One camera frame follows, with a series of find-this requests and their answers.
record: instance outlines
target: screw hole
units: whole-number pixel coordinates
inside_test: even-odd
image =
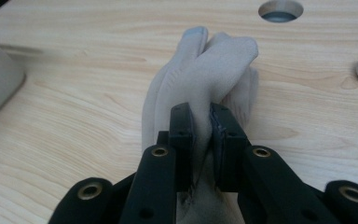
[[[268,1],[258,9],[261,18],[270,22],[289,22],[297,19],[304,8],[295,1]]]
[[[269,151],[267,151],[266,149],[264,148],[255,148],[253,150],[253,153],[258,156],[258,157],[269,157],[271,155],[271,153]]]
[[[152,155],[155,157],[163,157],[168,154],[168,150],[163,147],[154,148],[152,150]]]
[[[304,209],[301,211],[301,214],[303,215],[304,218],[310,220],[310,221],[317,221],[318,220],[318,216],[316,216],[316,214],[312,211],[310,211],[309,209]]]
[[[346,199],[358,203],[358,189],[349,186],[342,186],[338,190]]]
[[[103,191],[103,185],[99,182],[91,182],[83,186],[78,192],[77,197],[81,200],[90,200]]]
[[[139,212],[139,217],[143,219],[150,219],[154,216],[153,209],[151,208],[144,208]]]

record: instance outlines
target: wood grain surface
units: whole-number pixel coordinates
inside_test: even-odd
[[[298,2],[300,18],[271,23],[265,0],[9,1],[0,47],[27,80],[0,111],[0,223],[46,223],[77,181],[133,173],[148,85],[198,25],[258,43],[253,144],[317,189],[358,183],[358,1]]]

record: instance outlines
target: wooden table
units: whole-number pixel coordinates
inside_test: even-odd
[[[0,111],[0,223],[46,223],[77,181],[116,183],[136,170],[150,80],[197,25],[258,43],[253,144],[276,149],[317,189],[358,183],[358,1],[298,2],[304,13],[288,23],[262,20],[264,0],[0,8],[0,46],[27,75]]]

